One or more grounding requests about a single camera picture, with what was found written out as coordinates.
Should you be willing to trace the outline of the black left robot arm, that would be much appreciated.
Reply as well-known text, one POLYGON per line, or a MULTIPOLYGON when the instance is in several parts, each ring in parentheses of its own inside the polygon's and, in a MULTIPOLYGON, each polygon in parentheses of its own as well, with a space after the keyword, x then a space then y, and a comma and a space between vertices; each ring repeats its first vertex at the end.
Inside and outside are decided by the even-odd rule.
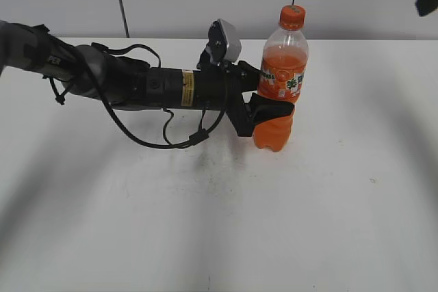
POLYGON ((239 59, 235 28, 218 19, 194 70, 151 66, 128 57, 128 49, 99 43, 73 46, 44 25, 1 23, 1 66, 60 81, 66 92, 118 110, 184 109, 220 111, 240 137, 263 122, 289 116, 294 106, 256 93, 261 71, 239 59))

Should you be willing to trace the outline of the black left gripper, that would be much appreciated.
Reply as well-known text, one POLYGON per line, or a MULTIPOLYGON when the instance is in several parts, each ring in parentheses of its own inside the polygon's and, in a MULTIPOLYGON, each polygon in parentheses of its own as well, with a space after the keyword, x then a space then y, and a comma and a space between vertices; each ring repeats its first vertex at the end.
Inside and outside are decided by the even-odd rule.
POLYGON ((196 68, 196 104, 223 111, 240 137, 250 137, 256 124, 290 116, 294 111, 291 102, 255 94, 261 71, 246 61, 215 65, 203 51, 196 68), (245 101, 247 92, 251 98, 245 101))

